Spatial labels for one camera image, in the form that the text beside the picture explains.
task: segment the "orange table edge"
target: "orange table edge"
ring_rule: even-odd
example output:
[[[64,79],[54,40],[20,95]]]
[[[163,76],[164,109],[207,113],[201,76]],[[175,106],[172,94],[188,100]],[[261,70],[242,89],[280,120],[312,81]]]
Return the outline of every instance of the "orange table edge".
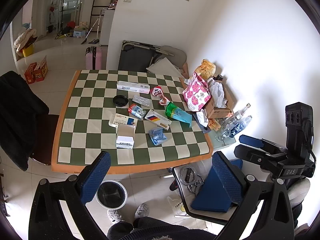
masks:
[[[60,133],[62,131],[63,119],[68,107],[69,100],[71,98],[72,91],[76,85],[76,82],[78,80],[80,73],[81,73],[81,70],[77,70],[75,75],[73,76],[68,92],[62,104],[62,108],[61,108],[59,119],[58,119],[57,129],[54,135],[53,147],[52,147],[52,157],[51,157],[52,171],[63,172],[63,173],[80,173],[85,167],[85,166],[76,166],[76,165],[67,165],[67,164],[57,163],[59,140],[60,140]],[[186,88],[187,86],[185,85],[183,80],[184,80],[183,78],[180,78],[180,81],[183,87]],[[129,173],[137,173],[137,172],[144,172],[144,171],[153,171],[153,170],[176,167],[176,166],[180,166],[180,165],[184,165],[192,162],[209,159],[213,152],[213,145],[209,135],[205,134],[204,136],[207,140],[207,144],[209,147],[209,153],[207,154],[202,154],[196,157],[191,157],[191,158],[186,158],[186,159],[181,159],[181,160],[176,160],[171,162],[150,163],[145,165],[130,165],[130,166],[111,166],[108,171],[108,174],[129,174]]]

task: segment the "pink floral bag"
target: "pink floral bag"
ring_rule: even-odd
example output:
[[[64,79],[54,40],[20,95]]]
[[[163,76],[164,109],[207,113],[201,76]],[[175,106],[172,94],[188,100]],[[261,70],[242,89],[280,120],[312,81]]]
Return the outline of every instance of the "pink floral bag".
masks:
[[[198,112],[210,99],[207,83],[196,72],[193,73],[188,87],[182,92],[190,111]]]

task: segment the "yellow bucket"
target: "yellow bucket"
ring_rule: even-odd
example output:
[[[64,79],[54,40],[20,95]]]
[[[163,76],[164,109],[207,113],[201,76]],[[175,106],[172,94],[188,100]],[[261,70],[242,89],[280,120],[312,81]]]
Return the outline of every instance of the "yellow bucket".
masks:
[[[24,55],[24,57],[28,57],[31,54],[33,54],[33,45],[31,44],[29,47],[27,47],[26,49],[22,50],[22,53]]]

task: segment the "water bottle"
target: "water bottle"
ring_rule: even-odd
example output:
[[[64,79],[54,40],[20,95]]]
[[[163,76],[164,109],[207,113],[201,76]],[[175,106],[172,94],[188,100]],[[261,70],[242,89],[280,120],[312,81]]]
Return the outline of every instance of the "water bottle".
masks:
[[[244,108],[240,111],[237,111],[233,114],[232,117],[227,119],[224,124],[221,126],[218,134],[216,135],[216,139],[220,142],[223,141],[224,138],[229,137],[230,131],[237,125],[239,120],[243,117],[243,114],[251,105],[248,103]]]
[[[242,130],[244,130],[249,122],[251,122],[252,120],[252,116],[249,115],[246,118],[242,118],[237,124],[236,126],[230,131],[230,136],[231,138],[233,138],[236,134],[240,133]]]

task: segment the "green and white checkered pattern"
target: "green and white checkered pattern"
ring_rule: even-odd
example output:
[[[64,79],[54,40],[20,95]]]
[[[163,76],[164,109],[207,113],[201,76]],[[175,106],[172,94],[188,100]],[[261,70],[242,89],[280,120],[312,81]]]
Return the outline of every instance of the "green and white checkered pattern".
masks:
[[[116,129],[109,126],[109,120],[115,113],[132,116],[128,107],[135,103],[132,101],[134,95],[149,98],[153,103],[151,107],[135,104],[165,116],[165,108],[159,104],[158,97],[117,90],[117,81],[148,84],[150,88],[159,85],[169,100],[188,110],[179,78],[130,71],[82,70],[65,113],[59,141],[59,164],[88,165],[101,151],[110,153],[112,166],[175,161],[209,152],[204,134],[194,119],[189,128],[187,123],[172,118],[169,118],[172,120],[169,130],[164,130],[168,140],[162,145],[152,143],[148,131],[156,125],[144,119],[138,121],[133,149],[116,148]],[[129,104],[124,107],[114,105],[115,95],[126,96]]]

